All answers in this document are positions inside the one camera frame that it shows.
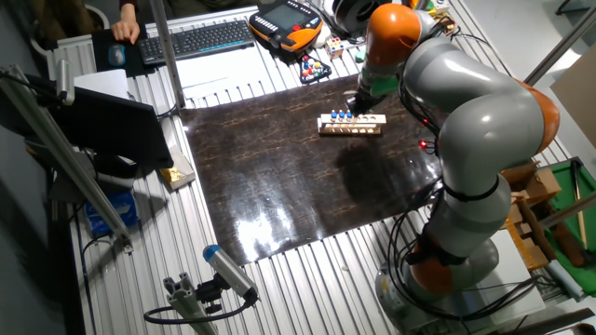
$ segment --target table surface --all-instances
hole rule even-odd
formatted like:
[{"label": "table surface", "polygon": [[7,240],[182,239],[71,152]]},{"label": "table surface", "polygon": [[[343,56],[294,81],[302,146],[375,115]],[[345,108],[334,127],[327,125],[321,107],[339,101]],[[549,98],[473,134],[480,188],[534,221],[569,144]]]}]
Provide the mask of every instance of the table surface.
[{"label": "table surface", "polygon": [[217,242],[238,264],[398,215],[439,176],[397,95],[372,111],[386,116],[382,136],[319,136],[317,118],[357,82],[182,111]]},{"label": "table surface", "polygon": [[[461,0],[453,0],[451,5],[450,14],[463,33],[486,39]],[[179,32],[246,19],[253,12],[254,8],[237,9],[173,20],[169,25],[173,32]],[[156,35],[155,25],[147,28],[150,36]],[[468,55],[504,72],[503,63],[487,46],[467,39],[454,42]],[[348,50],[342,60],[328,60],[323,50],[315,50],[313,55],[332,66],[333,75],[328,80],[334,80],[359,72],[360,65],[353,61],[358,49]],[[249,52],[257,52],[263,61],[259,64],[264,68],[261,77],[209,96],[187,97],[187,103],[197,108],[212,107],[300,86],[298,65],[288,66],[260,46]],[[73,64],[74,75],[96,72],[89,36],[60,41],[59,48],[47,54],[48,68],[53,69],[60,59]],[[174,105],[167,69],[159,68],[155,74],[128,81],[130,93],[138,101],[152,104],[156,113],[164,113]],[[181,119],[166,118],[162,125],[168,142],[179,145],[191,157]],[[568,152],[559,141],[554,141],[535,160],[544,166],[567,158]],[[217,243],[201,180],[171,193],[156,173],[151,173],[136,180],[133,191],[141,216],[140,224],[130,229],[135,251],[125,255],[100,243],[91,246],[83,258],[80,252],[74,253],[87,334],[193,334],[188,326],[147,324],[142,314],[167,305],[163,278],[185,271],[197,284],[213,276],[201,257],[205,246]],[[402,237],[413,238],[427,214],[427,208],[412,212]],[[71,224],[77,251],[92,238],[83,222],[80,216]],[[392,220],[377,221],[246,264],[243,269],[259,287],[261,302],[256,308],[214,324],[220,334],[397,334],[374,295],[374,277],[386,261],[391,227]],[[88,280],[82,273],[83,264],[88,269]],[[543,291],[543,297],[558,294]],[[230,312],[239,307],[240,301],[233,292],[226,291],[222,305]]]}]

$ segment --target wooden block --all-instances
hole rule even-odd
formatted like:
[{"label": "wooden block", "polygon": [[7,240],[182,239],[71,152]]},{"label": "wooden block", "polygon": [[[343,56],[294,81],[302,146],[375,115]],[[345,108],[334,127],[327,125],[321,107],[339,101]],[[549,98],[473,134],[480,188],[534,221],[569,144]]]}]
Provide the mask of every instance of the wooden block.
[{"label": "wooden block", "polygon": [[383,114],[362,114],[357,117],[343,117],[332,118],[331,114],[321,114],[320,120],[323,124],[372,124],[384,125],[387,123],[386,117]]},{"label": "wooden block", "polygon": [[508,230],[509,234],[511,235],[511,239],[513,239],[513,243],[515,244],[515,247],[520,252],[521,259],[523,260],[525,267],[528,270],[532,271],[533,269],[536,268],[536,264],[534,263],[534,259],[532,259],[532,256],[528,252],[528,249],[524,246],[524,244],[522,242],[522,238],[518,234],[516,225],[514,225],[513,223],[511,223],[509,221],[505,221],[505,225],[507,226],[507,230]]},{"label": "wooden block", "polygon": [[381,135],[381,127],[376,124],[324,123],[317,119],[319,135]]},{"label": "wooden block", "polygon": [[522,240],[522,242],[523,242],[523,246],[526,247],[528,250],[530,250],[531,248],[535,247],[534,241],[532,240],[531,237],[524,238]]},{"label": "wooden block", "polygon": [[501,172],[501,175],[505,177],[509,185],[525,182],[534,173],[538,162],[532,164],[523,165],[520,167],[512,167]]},{"label": "wooden block", "polygon": [[532,233],[532,228],[528,223],[520,223],[515,225],[515,230],[522,239],[527,238]]},{"label": "wooden block", "polygon": [[550,261],[556,260],[557,254],[544,236],[544,230],[530,209],[530,206],[528,206],[525,200],[522,200],[518,203],[518,208],[523,216],[523,221],[528,222],[527,224],[530,225],[534,242],[542,249],[542,252],[547,256],[547,259]]},{"label": "wooden block", "polygon": [[520,208],[518,208],[516,204],[511,205],[511,209],[509,210],[507,220],[511,221],[511,223],[513,224],[522,223],[523,217],[520,213]]},{"label": "wooden block", "polygon": [[533,205],[551,199],[561,191],[561,186],[550,168],[541,168],[530,178],[525,191],[529,195],[528,204]]},{"label": "wooden block", "polygon": [[538,269],[549,265],[549,260],[547,260],[547,257],[544,255],[544,253],[542,252],[542,249],[540,249],[539,246],[534,246],[533,248],[529,248],[528,252],[532,256],[532,259],[534,260]]},{"label": "wooden block", "polygon": [[530,196],[528,195],[528,193],[525,190],[521,190],[519,192],[511,192],[511,197],[515,198],[515,202],[518,202],[520,200],[525,200],[525,199],[529,198]]}]

